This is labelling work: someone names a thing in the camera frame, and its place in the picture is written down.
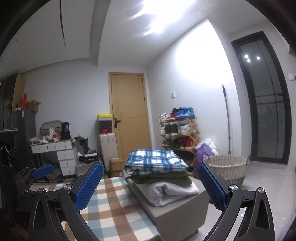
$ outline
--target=blue textured pad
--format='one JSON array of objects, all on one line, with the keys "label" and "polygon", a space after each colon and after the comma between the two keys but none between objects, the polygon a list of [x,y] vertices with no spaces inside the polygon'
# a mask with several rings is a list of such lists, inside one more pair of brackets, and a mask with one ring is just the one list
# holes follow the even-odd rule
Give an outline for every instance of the blue textured pad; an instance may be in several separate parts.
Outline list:
[{"label": "blue textured pad", "polygon": [[79,190],[75,193],[75,208],[77,211],[86,208],[100,180],[102,179],[103,173],[104,167],[102,163],[99,162],[87,176]]},{"label": "blue textured pad", "polygon": [[227,208],[226,195],[203,163],[198,167],[198,175],[215,208],[224,212]]},{"label": "blue textured pad", "polygon": [[54,167],[52,165],[48,165],[45,167],[41,167],[38,169],[35,169],[32,173],[33,178],[41,178],[48,174],[52,174],[54,172]]}]

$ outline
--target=door frame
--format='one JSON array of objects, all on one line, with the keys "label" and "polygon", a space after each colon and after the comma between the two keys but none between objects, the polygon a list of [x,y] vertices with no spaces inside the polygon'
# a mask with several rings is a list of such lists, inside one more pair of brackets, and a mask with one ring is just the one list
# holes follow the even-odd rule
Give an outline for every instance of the door frame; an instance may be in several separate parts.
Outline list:
[{"label": "door frame", "polygon": [[148,132],[149,132],[149,143],[150,143],[150,148],[152,148],[151,131],[150,131],[150,121],[149,121],[149,114],[148,114],[147,93],[146,93],[146,85],[145,85],[144,73],[109,72],[109,107],[110,107],[110,114],[112,114],[112,126],[114,126],[114,128],[115,128],[114,118],[113,118],[113,102],[112,102],[111,75],[138,75],[138,76],[141,76],[142,77],[143,87],[144,87],[144,97],[145,97],[146,118],[147,118],[147,124],[148,124]]},{"label": "door frame", "polygon": [[248,71],[246,62],[243,61],[241,58],[242,52],[239,48],[240,45],[250,43],[252,41],[262,40],[266,45],[271,58],[274,62],[276,72],[278,74],[279,83],[282,90],[282,97],[283,97],[283,104],[285,110],[285,144],[284,144],[284,153],[283,157],[281,158],[282,164],[287,165],[289,161],[290,149],[291,149],[291,138],[292,138],[292,116],[291,116],[291,105],[290,105],[290,98],[288,93],[288,87],[286,83],[286,78],[283,73],[280,61],[270,43],[267,36],[265,35],[264,31],[260,31],[254,34],[250,34],[248,36],[239,38],[231,42],[237,58],[239,60],[239,64],[241,66],[244,80],[247,87],[248,97],[249,97],[249,104],[251,110],[251,126],[252,126],[252,143],[251,143],[251,160],[252,161],[263,161],[263,162],[273,162],[279,163],[278,158],[267,158],[267,157],[259,157],[258,156],[258,113],[257,113],[257,105],[256,105],[256,97],[254,93],[254,86],[252,83],[251,75]]}]

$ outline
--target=checkered bedsheet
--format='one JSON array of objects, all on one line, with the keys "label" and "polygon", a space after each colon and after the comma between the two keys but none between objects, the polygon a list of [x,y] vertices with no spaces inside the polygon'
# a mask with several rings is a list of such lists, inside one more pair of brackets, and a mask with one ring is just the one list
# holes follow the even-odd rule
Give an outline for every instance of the checkered bedsheet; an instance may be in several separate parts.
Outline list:
[{"label": "checkered bedsheet", "polygon": [[131,152],[124,169],[129,175],[184,172],[187,164],[172,150],[136,149]]},{"label": "checkered bedsheet", "polygon": [[[43,185],[54,191],[65,183]],[[31,186],[37,190],[41,186]],[[122,177],[102,179],[86,209],[80,213],[100,241],[161,241],[159,233]],[[62,226],[70,241],[76,240],[68,223]]]}]

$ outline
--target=laundry basket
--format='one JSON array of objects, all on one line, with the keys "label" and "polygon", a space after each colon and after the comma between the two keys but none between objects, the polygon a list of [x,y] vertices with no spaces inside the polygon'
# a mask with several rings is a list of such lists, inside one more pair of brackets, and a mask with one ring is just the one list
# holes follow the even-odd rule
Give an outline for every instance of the laundry basket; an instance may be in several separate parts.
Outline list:
[{"label": "laundry basket", "polygon": [[242,185],[250,165],[249,158],[233,155],[211,156],[203,161],[207,162],[215,173],[221,175],[229,185],[235,184],[238,187]]}]

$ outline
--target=ceiling light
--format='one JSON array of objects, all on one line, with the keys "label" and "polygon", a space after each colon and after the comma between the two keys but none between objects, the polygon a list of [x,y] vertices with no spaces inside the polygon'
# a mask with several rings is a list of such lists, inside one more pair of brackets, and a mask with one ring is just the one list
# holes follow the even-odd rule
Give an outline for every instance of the ceiling light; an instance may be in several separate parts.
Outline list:
[{"label": "ceiling light", "polygon": [[181,18],[186,9],[195,2],[195,0],[143,0],[143,9],[135,17],[143,14],[154,16],[150,24],[150,30],[144,35],[151,33],[161,33],[165,27]]}]

